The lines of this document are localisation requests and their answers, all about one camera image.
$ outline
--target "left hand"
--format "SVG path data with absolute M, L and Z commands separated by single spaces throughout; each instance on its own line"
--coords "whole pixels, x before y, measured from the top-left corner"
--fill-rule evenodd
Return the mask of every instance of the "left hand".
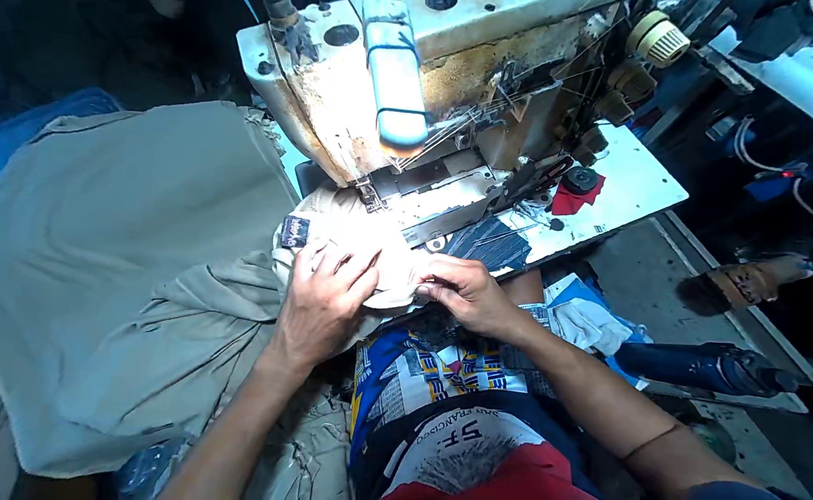
M 307 376 L 332 357 L 352 335 L 360 304 L 379 283 L 373 264 L 380 250 L 346 252 L 323 241 L 305 245 L 295 256 L 277 330 L 259 359 L 272 356 L 278 369 Z M 315 271 L 312 262 L 321 252 Z

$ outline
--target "sewing machine light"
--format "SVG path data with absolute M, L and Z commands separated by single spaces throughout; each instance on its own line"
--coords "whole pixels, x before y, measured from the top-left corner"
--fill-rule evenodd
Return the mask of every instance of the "sewing machine light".
M 368 0 L 363 19 L 381 150 L 388 156 L 415 156 L 428 138 L 428 124 L 407 4 Z

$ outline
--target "red fabric scrap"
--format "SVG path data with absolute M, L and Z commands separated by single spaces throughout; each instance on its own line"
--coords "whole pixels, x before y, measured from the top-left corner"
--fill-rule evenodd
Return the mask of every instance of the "red fabric scrap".
M 557 185 L 557 191 L 554 198 L 551 200 L 551 214 L 552 215 L 573 215 L 577 213 L 582 205 L 588 203 L 592 205 L 595 199 L 601 193 L 601 187 L 604 187 L 604 176 L 598 174 L 598 183 L 595 184 L 588 193 L 584 195 L 575 195 L 564 187 L 564 182 Z

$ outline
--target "right hand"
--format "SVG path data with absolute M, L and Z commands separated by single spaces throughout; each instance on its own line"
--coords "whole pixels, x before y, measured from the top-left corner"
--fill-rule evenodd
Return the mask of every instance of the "right hand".
M 468 330 L 513 344 L 533 317 L 508 295 L 479 261 L 434 254 L 418 270 L 423 283 L 416 292 L 445 305 Z

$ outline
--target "pile of fabric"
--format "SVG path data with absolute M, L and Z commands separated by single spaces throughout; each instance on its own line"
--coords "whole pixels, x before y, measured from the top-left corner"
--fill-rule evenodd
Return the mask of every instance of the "pile of fabric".
M 257 123 L 222 102 L 60 118 L 9 160 L 0 394 L 25 471 L 199 436 L 267 342 L 271 236 L 297 198 Z

